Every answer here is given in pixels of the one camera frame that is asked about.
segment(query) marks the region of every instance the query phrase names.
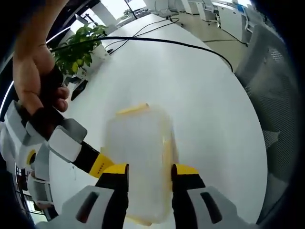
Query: plastic container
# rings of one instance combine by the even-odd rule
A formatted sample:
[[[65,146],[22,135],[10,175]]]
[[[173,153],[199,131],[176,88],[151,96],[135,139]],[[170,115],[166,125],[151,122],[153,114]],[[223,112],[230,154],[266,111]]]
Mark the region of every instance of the plastic container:
[[[161,223],[171,207],[175,143],[169,116],[147,104],[117,113],[107,123],[105,155],[129,164],[126,216],[143,225]]]

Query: round table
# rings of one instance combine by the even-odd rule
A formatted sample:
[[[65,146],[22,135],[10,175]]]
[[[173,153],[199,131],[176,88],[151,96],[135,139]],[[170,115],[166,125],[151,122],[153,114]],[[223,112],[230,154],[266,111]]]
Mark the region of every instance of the round table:
[[[148,15],[111,36],[132,36],[160,20]],[[143,32],[167,23],[150,25]],[[143,36],[208,48],[177,25]],[[267,183],[264,137],[250,99],[224,61],[198,49],[129,41],[102,63],[64,116],[83,125],[88,130],[85,141],[99,150],[107,121],[117,111],[141,103],[157,104],[172,118],[179,163],[197,168],[207,186],[216,187],[236,205],[241,218],[255,223]],[[50,179],[59,213],[66,200],[97,181],[55,154],[50,154]],[[174,225],[172,214],[166,223]]]

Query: potted plant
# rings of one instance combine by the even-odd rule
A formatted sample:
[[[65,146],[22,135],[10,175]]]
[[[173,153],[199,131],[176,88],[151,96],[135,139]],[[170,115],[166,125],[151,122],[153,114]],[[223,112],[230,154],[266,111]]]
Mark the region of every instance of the potted plant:
[[[79,28],[76,34],[69,37],[66,42],[60,44],[60,47],[104,37],[106,35],[105,28],[103,25],[97,25],[92,29],[85,25]],[[93,50],[101,43],[101,41],[88,42],[57,50],[54,52],[55,62],[64,75],[82,74],[83,78],[87,75],[87,69],[84,67],[91,66]]]
[[[128,18],[128,17],[130,17],[130,16],[132,16],[132,10],[131,9],[128,9],[128,10],[125,10],[124,11],[124,19],[125,18]]]

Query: window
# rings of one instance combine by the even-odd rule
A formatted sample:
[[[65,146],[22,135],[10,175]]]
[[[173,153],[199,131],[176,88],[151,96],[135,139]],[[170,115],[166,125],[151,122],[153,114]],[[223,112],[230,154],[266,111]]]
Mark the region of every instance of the window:
[[[37,224],[39,222],[48,222],[47,218],[44,215],[30,213],[30,216],[32,216],[32,219],[35,224]]]
[[[238,0],[238,4],[241,4],[241,5],[246,6],[246,7],[247,7],[247,5],[250,5],[250,6],[252,5],[250,0]]]
[[[88,26],[90,28],[94,27],[94,24],[92,23],[92,21],[86,16],[86,14],[89,14],[89,16],[99,25],[105,25],[104,22],[102,22],[102,20],[91,10],[91,9],[87,9],[82,15],[81,17],[84,18],[88,23],[90,23]],[[82,22],[80,22],[79,20],[75,20],[75,22],[72,23],[71,25],[71,31],[73,33],[76,33],[77,30],[81,27],[83,27],[84,24]]]
[[[132,10],[138,10],[138,9],[146,7],[146,4],[143,0],[130,0],[128,2],[128,4],[132,8]]]
[[[129,9],[124,0],[101,0],[101,2],[115,19],[123,16],[124,11]]]
[[[21,169],[16,166],[16,173],[18,176],[21,176]]]
[[[81,17],[84,18],[87,22],[92,22],[87,16],[86,14],[89,14],[89,16],[99,25],[105,25],[104,22],[102,22],[102,20],[91,10],[91,9],[87,9],[82,15]]]
[[[101,2],[115,19],[120,18],[124,15],[126,10],[129,10],[129,7],[124,0],[101,0]],[[129,0],[128,4],[132,10],[146,7],[146,4],[143,0]]]
[[[28,199],[26,201],[27,201],[29,212],[36,213],[36,214],[41,214],[41,215],[43,214],[43,212],[41,210],[36,210],[35,209],[34,201],[28,200]]]
[[[232,2],[233,2],[233,0],[212,0],[212,1],[214,1],[214,2],[219,2],[219,3],[224,3],[224,2],[226,2],[226,3],[232,3]]]

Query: white cabinet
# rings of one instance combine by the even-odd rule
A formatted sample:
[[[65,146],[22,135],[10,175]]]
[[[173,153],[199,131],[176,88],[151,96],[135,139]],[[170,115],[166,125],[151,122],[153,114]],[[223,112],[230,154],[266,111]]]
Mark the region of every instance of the white cabinet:
[[[197,2],[189,2],[191,7],[191,14],[199,14],[198,8],[197,8]]]
[[[182,1],[183,6],[184,6],[185,12],[191,14],[191,13],[192,13],[192,10],[191,10],[189,1],[188,1],[188,0],[181,0],[181,1]]]
[[[242,42],[243,40],[243,17],[233,7],[218,6],[221,28]]]

